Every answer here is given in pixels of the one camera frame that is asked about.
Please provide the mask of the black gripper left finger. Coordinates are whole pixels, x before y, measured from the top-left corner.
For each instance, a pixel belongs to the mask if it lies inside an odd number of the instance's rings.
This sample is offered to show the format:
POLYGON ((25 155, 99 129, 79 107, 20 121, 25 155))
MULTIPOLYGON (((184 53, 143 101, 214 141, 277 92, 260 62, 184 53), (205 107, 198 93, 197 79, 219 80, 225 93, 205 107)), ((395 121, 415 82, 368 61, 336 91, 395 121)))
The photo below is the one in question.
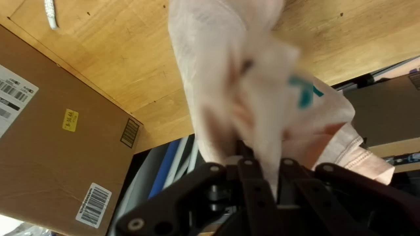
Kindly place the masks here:
POLYGON ((208 163, 124 214, 117 236, 198 236, 235 209, 217 236, 269 235, 259 218, 275 217, 276 201, 255 159, 237 166, 208 163))

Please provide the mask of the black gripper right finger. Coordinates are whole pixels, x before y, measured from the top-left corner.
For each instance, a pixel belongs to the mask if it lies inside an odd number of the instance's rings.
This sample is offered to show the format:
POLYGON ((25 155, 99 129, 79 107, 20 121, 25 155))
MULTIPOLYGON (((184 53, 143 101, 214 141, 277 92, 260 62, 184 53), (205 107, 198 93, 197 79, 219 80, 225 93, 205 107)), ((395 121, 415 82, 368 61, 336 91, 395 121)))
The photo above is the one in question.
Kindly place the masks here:
POLYGON ((418 197, 331 163, 284 159, 279 202, 302 213, 310 236, 420 236, 418 197))

